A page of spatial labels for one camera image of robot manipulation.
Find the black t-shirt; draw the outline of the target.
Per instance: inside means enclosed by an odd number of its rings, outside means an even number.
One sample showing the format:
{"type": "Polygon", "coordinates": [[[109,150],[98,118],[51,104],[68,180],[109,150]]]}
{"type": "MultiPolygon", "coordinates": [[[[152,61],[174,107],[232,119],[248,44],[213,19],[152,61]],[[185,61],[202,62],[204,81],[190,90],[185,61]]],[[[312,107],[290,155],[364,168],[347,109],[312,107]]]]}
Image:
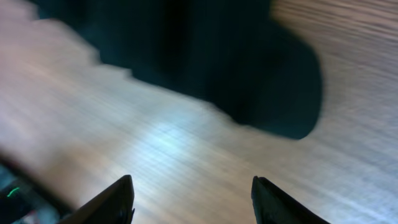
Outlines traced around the black t-shirt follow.
{"type": "Polygon", "coordinates": [[[322,108],[315,51],[259,0],[34,0],[101,62],[207,101],[238,124],[302,139],[322,108]]]}

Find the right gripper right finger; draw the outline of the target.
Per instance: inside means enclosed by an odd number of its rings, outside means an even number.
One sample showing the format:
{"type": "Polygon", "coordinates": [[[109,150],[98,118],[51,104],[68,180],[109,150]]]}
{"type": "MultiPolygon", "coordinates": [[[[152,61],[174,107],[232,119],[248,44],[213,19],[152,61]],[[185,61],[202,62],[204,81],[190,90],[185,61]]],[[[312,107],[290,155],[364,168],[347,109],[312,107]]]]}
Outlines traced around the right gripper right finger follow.
{"type": "Polygon", "coordinates": [[[265,177],[254,176],[251,198],[257,224],[329,224],[265,177]]]}

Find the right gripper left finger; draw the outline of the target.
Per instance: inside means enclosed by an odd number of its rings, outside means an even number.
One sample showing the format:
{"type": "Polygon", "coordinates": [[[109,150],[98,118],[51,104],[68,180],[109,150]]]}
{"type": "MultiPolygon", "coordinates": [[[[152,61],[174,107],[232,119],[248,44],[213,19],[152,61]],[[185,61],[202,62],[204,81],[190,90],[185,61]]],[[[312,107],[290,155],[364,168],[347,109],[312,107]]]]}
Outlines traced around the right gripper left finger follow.
{"type": "Polygon", "coordinates": [[[132,177],[124,175],[59,224],[131,224],[133,203],[132,177]]]}

